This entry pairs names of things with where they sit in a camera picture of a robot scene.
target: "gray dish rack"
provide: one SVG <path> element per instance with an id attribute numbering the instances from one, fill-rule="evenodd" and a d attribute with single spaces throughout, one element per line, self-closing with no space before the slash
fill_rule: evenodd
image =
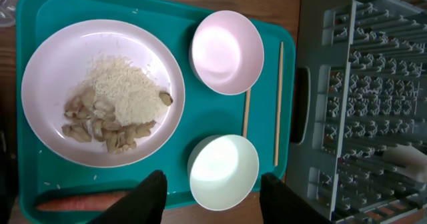
<path id="1" fill-rule="evenodd" d="M 426 184 L 378 155 L 427 149 L 426 13 L 427 0 L 301 0 L 307 107 L 286 185 L 333 222 L 390 223 L 427 204 Z"/>

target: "carrot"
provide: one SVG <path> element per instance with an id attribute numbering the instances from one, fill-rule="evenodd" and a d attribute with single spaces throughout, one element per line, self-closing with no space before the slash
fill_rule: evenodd
<path id="1" fill-rule="evenodd" d="M 129 191 L 116 191 L 91 195 L 75 195 L 53 199 L 36 206 L 39 211 L 105 211 Z"/>

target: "bowl rim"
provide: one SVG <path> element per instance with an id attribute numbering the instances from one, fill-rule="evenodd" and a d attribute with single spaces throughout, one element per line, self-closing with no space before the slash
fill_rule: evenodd
<path id="1" fill-rule="evenodd" d="M 28 111 L 28 110 L 26 110 L 26 108 L 25 108 L 26 104 L 25 104 L 24 100 L 26 99 L 25 98 L 25 94 L 27 94 L 28 91 L 25 91 L 24 89 L 26 87 L 25 82 L 28 82 L 28 78 L 29 77 L 27 77 L 27 78 L 25 78 L 25 77 L 28 76 L 28 75 L 30 75 L 30 73 L 27 71 L 28 70 L 27 66 L 31 62 L 32 58 L 35 56 L 35 54 L 37 53 L 37 51 L 40 50 L 40 48 L 48 45 L 48 43 L 50 41 L 52 41 L 51 37 L 53 37 L 55 34 L 61 32 L 61 31 L 64 31 L 66 29 L 76 28 L 76 27 L 78 27 L 80 25 L 86 25 L 86 24 L 91 23 L 91 22 L 94 22 L 94 23 L 96 23 L 96 22 L 122 23 L 122 24 L 125 24 L 125 25 L 128 25 L 128 26 L 132 26 L 132 28 L 138 28 L 141 32 L 144 32 L 146 35 L 150 36 L 150 38 L 155 39 L 159 43 L 159 45 L 161 46 L 161 48 L 164 48 L 167 51 L 167 55 L 169 55 L 169 57 L 171 57 L 171 59 L 174 60 L 174 62 L 172 63 L 172 65 L 173 64 L 177 65 L 177 68 L 179 69 L 179 73 L 177 73 L 177 76 L 179 76 L 177 78 L 177 81 L 179 83 L 182 83 L 182 88 L 183 88 L 182 91 L 184 93 L 182 108 L 178 110 L 179 111 L 179 119 L 177 120 L 176 125 L 174 125 L 174 128 L 173 128 L 172 132 L 170 133 L 170 135 L 168 135 L 168 137 L 165 139 L 164 143 L 161 144 L 153 152 L 151 152 L 150 154 L 148 154 L 148 155 L 146 155 L 144 157 L 137 158 L 137 159 L 134 159 L 133 161 L 130 161 L 130 162 L 127 162 L 127 163 L 121 163 L 121 164 L 118 164 L 118 165 L 90 165 L 90 164 L 87 164 L 87 163 L 83 163 L 83 162 L 80 162 L 80 161 L 73 160 L 70 157 L 66 157 L 63 154 L 60 154 L 59 152 L 57 152 L 56 150 L 54 150 L 52 147 L 50 147 L 50 145 L 46 144 L 46 142 L 44 140 L 42 140 L 42 138 L 40 138 L 40 135 L 36 132 L 36 130 L 34 128 L 34 126 L 36 126 L 36 124 L 33 121 L 28 120 L 27 114 L 26 114 L 26 111 Z M 23 74 L 22 81 L 21 81 L 21 103 L 22 103 L 22 109 L 23 109 L 23 113 L 24 113 L 25 119 L 28 122 L 28 125 L 30 126 L 30 128 L 33 131 L 34 135 L 50 151 L 54 152 L 56 155 L 64 158 L 65 160 L 70 161 L 72 163 L 76 163 L 78 165 L 82 165 L 82 166 L 86 166 L 86 167 L 102 168 L 102 169 L 104 169 L 104 168 L 116 168 L 116 167 L 123 167 L 123 166 L 131 165 L 131 164 L 137 163 L 139 161 L 142 161 L 142 160 L 150 157 L 151 155 L 153 155 L 154 153 L 156 153 L 157 151 L 159 151 L 159 149 L 161 149 L 169 141 L 169 139 L 175 133 L 175 131 L 176 131 L 179 123 L 181 122 L 183 111 L 184 111 L 184 108 L 185 108 L 185 82 L 183 80 L 183 75 L 182 75 L 181 67 L 179 66 L 179 63 L 176 61 L 175 56 L 172 54 L 172 52 L 170 51 L 170 49 L 162 41 L 160 41 L 160 39 L 158 39 L 155 35 L 153 35 L 149 31 L 143 29 L 142 27 L 138 27 L 137 25 L 134 25 L 134 24 L 131 24 L 131 23 L 128 23 L 128 22 L 125 22 L 125 21 L 117 21 L 117 20 L 112 20 L 112 19 L 91 19 L 91 20 L 80 21 L 78 23 L 74 23 L 74 24 L 68 25 L 68 26 L 66 26 L 66 27 L 64 27 L 64 28 L 62 28 L 62 29 L 54 32 L 52 35 L 50 35 L 48 38 L 46 38 L 46 40 L 44 40 L 40 44 L 40 46 L 38 46 L 38 48 L 36 48 L 36 50 L 34 51 L 34 53 L 31 55 L 30 59 L 28 60 L 27 65 L 25 66 L 24 74 Z"/>
<path id="2" fill-rule="evenodd" d="M 253 28 L 253 30 L 254 30 L 254 36 L 255 36 L 254 38 L 256 38 L 257 41 L 259 41 L 261 43 L 261 46 L 262 46 L 262 63 L 261 63 L 261 71 L 260 71 L 260 73 L 258 73 L 258 76 L 256 77 L 254 83 L 252 83 L 244 91 L 240 91 L 240 92 L 237 92 L 237 93 L 222 93 L 221 91 L 217 91 L 213 87 L 211 87 L 209 84 L 207 84 L 203 80 L 203 78 L 201 77 L 201 75 L 198 74 L 199 70 L 197 69 L 197 65 L 195 64 L 194 59 L 193 59 L 193 51 L 194 51 L 193 41 L 194 41 L 194 37 L 197 35 L 197 33 L 200 32 L 200 26 L 201 26 L 201 24 L 203 22 L 206 22 L 206 19 L 208 19 L 208 18 L 210 18 L 212 16 L 215 16 L 215 15 L 218 15 L 220 13 L 232 13 L 233 15 L 236 15 L 239 18 L 241 18 L 244 22 L 246 22 L 248 24 L 248 27 Z M 256 26 L 251 22 L 251 20 L 249 18 L 245 17 L 241 13 L 238 13 L 237 11 L 230 11 L 230 10 L 215 11 L 215 12 L 209 14 L 207 17 L 205 17 L 205 19 L 203 19 L 203 21 L 201 21 L 201 23 L 197 26 L 197 29 L 195 30 L 193 39 L 191 40 L 190 50 L 191 50 L 191 53 L 190 53 L 191 54 L 191 57 L 190 57 L 191 61 L 190 61 L 190 63 L 193 65 L 197 77 L 200 79 L 201 82 L 203 82 L 203 84 L 205 84 L 207 87 L 209 87 L 212 91 L 215 91 L 216 93 L 219 93 L 219 94 L 222 94 L 222 95 L 239 95 L 239 94 L 245 93 L 247 90 L 251 89 L 255 85 L 255 83 L 258 81 L 258 79 L 261 76 L 262 69 L 264 68 L 265 53 L 264 53 L 264 44 L 262 42 L 262 38 L 261 38 L 260 32 L 258 31 L 258 29 L 256 28 Z"/>
<path id="3" fill-rule="evenodd" d="M 250 189 L 250 190 L 248 190 L 248 192 L 237 202 L 237 203 L 235 203 L 235 204 L 233 204 L 233 205 L 231 205 L 231 206 L 229 206 L 229 207 L 226 207 L 226 208 L 223 208 L 223 209 L 212 209 L 212 208 L 209 208 L 209 207 L 206 207 L 205 205 L 203 205 L 198 199 L 197 199 L 197 197 L 193 194 L 193 188 L 192 188 L 192 183 L 193 183 L 193 181 L 191 181 L 191 173 L 193 172 L 193 167 L 194 167 L 194 163 L 196 162 L 196 160 L 197 160 L 197 158 L 199 158 L 199 154 L 209 145 L 209 144 L 211 144 L 211 143 L 213 143 L 214 141 L 216 141 L 216 140 L 218 140 L 218 139 L 220 139 L 220 138 L 225 138 L 225 137 L 230 137 L 230 136 L 236 136 L 236 137 L 239 137 L 239 138 L 241 138 L 241 139 L 244 139 L 244 140 L 246 140 L 246 143 L 248 143 L 248 144 L 250 144 L 250 145 L 248 145 L 248 146 L 250 146 L 250 149 L 251 150 L 253 150 L 254 152 L 255 152 L 255 154 L 256 154 L 256 162 L 257 162 L 257 165 L 256 165 L 256 167 L 257 167 L 257 169 L 256 169 L 256 175 L 255 175 L 255 178 L 254 178 L 254 182 L 251 184 L 251 186 L 252 186 L 252 188 Z M 252 144 L 252 142 L 251 141 L 249 141 L 249 139 L 248 138 L 245 138 L 245 137 L 243 137 L 243 136 L 241 136 L 241 135 L 236 135 L 236 134 L 228 134 L 228 135 L 212 135 L 212 136 L 209 136 L 209 137 L 206 137 L 205 139 L 203 139 L 203 140 L 201 140 L 196 146 L 198 146 L 200 143 L 202 143 L 204 140 L 206 140 L 206 139 L 208 139 L 208 138 L 212 138 L 212 140 L 211 141 L 209 141 L 208 143 L 206 143 L 205 144 L 205 146 L 203 147 L 203 148 L 201 148 L 200 149 L 200 151 L 199 151 L 199 153 L 197 154 L 197 156 L 195 157 L 195 159 L 194 159 L 194 161 L 193 161 L 193 163 L 191 164 L 191 168 L 190 168 L 190 170 L 189 170 L 189 173 L 188 173 L 188 179 L 189 179 L 189 188 L 190 188 L 190 191 L 191 191 L 191 195 L 194 197 L 194 199 L 195 199 L 195 201 L 199 204 L 199 205 L 201 205 L 203 208 L 205 208 L 205 209 L 207 209 L 207 210 L 210 210 L 210 211 L 225 211 L 225 210 L 228 210 L 228 209 L 231 209 L 231 208 L 233 208 L 233 207 L 235 207 L 236 205 L 239 205 L 248 195 L 249 195 L 249 193 L 251 193 L 251 191 L 252 191 L 252 189 L 254 188 L 254 185 L 255 185 L 255 183 L 256 183 L 256 181 L 258 180 L 258 175 L 260 174 L 260 158 L 259 158 L 259 155 L 258 155 L 258 152 L 256 151 L 256 148 L 255 148 L 255 146 L 254 146 L 254 144 Z"/>

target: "chopstick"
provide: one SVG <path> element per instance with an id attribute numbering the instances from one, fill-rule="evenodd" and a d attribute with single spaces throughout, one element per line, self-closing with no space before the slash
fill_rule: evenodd
<path id="1" fill-rule="evenodd" d="M 251 102 L 251 89 L 246 91 L 245 113 L 243 118 L 243 137 L 248 138 L 249 105 Z"/>
<path id="2" fill-rule="evenodd" d="M 280 112 L 282 111 L 282 83 L 283 83 L 283 42 L 280 43 L 279 56 L 279 81 L 278 81 L 278 104 L 276 109 L 276 139 L 274 143 L 274 166 L 279 165 L 279 137 L 280 137 Z"/>

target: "pink bowl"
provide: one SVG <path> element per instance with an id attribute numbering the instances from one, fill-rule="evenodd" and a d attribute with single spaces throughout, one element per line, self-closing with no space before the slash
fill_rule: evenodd
<path id="1" fill-rule="evenodd" d="M 264 65 L 264 47 L 254 24 L 234 11 L 206 17 L 191 42 L 190 65 L 197 78 L 224 95 L 250 89 Z"/>

